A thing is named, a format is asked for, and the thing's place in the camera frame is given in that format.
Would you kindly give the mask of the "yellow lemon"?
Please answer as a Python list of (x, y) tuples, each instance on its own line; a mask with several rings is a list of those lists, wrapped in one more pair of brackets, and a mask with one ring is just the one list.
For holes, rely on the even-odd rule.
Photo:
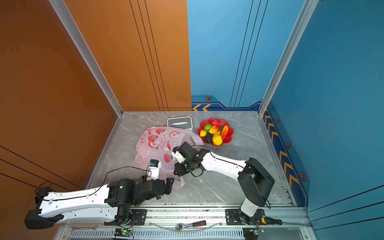
[(215, 146), (221, 146), (223, 144), (223, 138), (221, 135), (219, 134), (214, 134), (213, 135), (213, 138), (212, 138), (212, 143), (215, 145)]

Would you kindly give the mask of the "pink printed plastic bag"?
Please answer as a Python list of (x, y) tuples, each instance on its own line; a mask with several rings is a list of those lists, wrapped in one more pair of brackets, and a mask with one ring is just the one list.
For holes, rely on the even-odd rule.
[(175, 163), (178, 161), (171, 154), (175, 147), (181, 146), (184, 142), (191, 146), (203, 144), (202, 139), (190, 130), (151, 127), (138, 140), (135, 162), (139, 168), (145, 169), (149, 166), (150, 160), (159, 161), (161, 163), (159, 179), (175, 178), (173, 189), (179, 190), (186, 182), (184, 178), (174, 175)]

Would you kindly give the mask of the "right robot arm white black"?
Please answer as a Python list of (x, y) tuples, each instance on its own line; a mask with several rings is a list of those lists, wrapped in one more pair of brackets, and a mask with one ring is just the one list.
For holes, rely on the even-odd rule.
[(172, 150), (172, 158), (176, 159), (174, 175), (182, 177), (200, 169), (202, 173), (211, 171), (237, 180), (245, 195), (236, 221), (245, 225), (254, 225), (261, 208), (271, 205), (268, 197), (275, 184), (275, 179), (255, 158), (247, 161), (233, 160), (214, 154), (206, 146), (197, 150), (187, 142)]

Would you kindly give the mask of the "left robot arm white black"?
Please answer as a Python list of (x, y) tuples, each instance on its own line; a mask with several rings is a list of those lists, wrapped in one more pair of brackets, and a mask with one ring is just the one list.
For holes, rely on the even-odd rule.
[(131, 179), (94, 189), (59, 193), (49, 187), (37, 189), (36, 208), (28, 211), (24, 223), (29, 230), (48, 229), (71, 221), (103, 221), (107, 226), (132, 225), (136, 220), (143, 225), (146, 211), (135, 213), (144, 201), (160, 199), (172, 192), (174, 178), (138, 182)]

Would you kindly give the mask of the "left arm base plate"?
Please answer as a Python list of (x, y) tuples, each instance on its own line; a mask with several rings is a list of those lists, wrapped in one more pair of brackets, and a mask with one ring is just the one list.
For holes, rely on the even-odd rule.
[(111, 222), (104, 222), (105, 226), (143, 226), (147, 217), (146, 209), (130, 209), (126, 216), (115, 215), (115, 219)]

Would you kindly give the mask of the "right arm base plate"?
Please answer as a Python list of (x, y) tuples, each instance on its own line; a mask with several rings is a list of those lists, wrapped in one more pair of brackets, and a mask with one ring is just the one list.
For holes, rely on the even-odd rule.
[(229, 226), (234, 225), (265, 225), (262, 222), (262, 218), (265, 217), (265, 211), (263, 209), (258, 209), (256, 213), (249, 217), (245, 213), (241, 212), (240, 209), (227, 209), (226, 213), (226, 223)]

